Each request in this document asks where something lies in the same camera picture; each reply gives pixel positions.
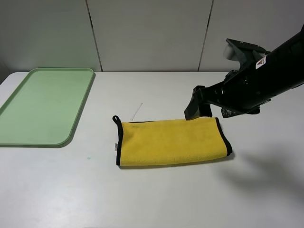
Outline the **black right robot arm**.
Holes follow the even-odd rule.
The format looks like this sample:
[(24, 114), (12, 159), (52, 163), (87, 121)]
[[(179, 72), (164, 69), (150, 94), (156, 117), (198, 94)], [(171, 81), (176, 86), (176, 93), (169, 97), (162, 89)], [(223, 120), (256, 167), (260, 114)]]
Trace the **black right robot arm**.
[(304, 32), (301, 30), (275, 50), (227, 39), (226, 58), (240, 63), (222, 82), (193, 89), (184, 111), (186, 120), (212, 117), (211, 105), (221, 107), (223, 118), (259, 114), (273, 97), (304, 83)]

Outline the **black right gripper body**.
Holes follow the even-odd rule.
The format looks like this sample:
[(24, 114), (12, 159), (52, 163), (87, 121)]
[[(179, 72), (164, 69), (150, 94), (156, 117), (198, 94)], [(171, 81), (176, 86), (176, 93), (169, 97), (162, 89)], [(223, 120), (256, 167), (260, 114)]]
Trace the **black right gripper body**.
[(251, 73), (250, 66), (255, 65), (269, 51), (263, 47), (243, 41), (226, 39), (227, 47), (224, 56), (228, 60), (237, 61), (240, 64), (239, 70), (231, 70), (222, 82), (213, 86), (196, 86), (192, 96), (195, 95), (205, 104), (221, 107), (224, 118), (230, 118), (243, 114), (259, 114), (260, 105), (245, 108), (241, 99), (249, 100), (245, 92), (248, 92), (253, 85), (249, 83), (248, 75)]

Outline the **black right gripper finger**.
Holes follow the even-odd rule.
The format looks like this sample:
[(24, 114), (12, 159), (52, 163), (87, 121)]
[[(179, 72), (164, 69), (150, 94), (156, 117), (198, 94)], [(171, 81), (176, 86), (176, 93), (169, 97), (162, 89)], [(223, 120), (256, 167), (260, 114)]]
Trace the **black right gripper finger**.
[(184, 116), (187, 121), (200, 117), (212, 117), (210, 104), (201, 102), (195, 95), (193, 95), (191, 97), (190, 103), (184, 111)]

